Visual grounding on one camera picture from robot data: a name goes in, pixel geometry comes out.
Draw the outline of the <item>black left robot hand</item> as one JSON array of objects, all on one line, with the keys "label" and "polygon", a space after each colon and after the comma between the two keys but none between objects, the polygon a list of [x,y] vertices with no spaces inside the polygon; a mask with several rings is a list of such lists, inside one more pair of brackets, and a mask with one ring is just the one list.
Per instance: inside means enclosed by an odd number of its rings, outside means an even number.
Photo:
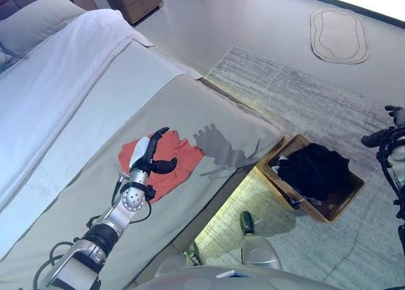
[{"label": "black left robot hand", "polygon": [[148,175],[151,172],[163,175],[174,171],[177,166],[176,158],[172,158],[170,161],[154,160],[158,141],[168,130],[169,127],[164,127],[156,131],[151,137],[145,136],[137,142],[130,159],[130,172],[140,170]]}]

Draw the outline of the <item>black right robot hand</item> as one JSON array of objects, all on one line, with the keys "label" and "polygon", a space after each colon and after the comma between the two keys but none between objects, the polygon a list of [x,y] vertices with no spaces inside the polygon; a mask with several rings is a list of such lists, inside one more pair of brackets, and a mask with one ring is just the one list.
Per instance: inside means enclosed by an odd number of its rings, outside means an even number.
[{"label": "black right robot hand", "polygon": [[394,126],[379,130],[368,136],[363,136],[361,138],[361,143],[367,148],[380,146],[381,143],[392,137],[395,133],[404,130],[404,108],[387,105],[385,106],[385,111],[387,111],[389,116],[393,118]]}]

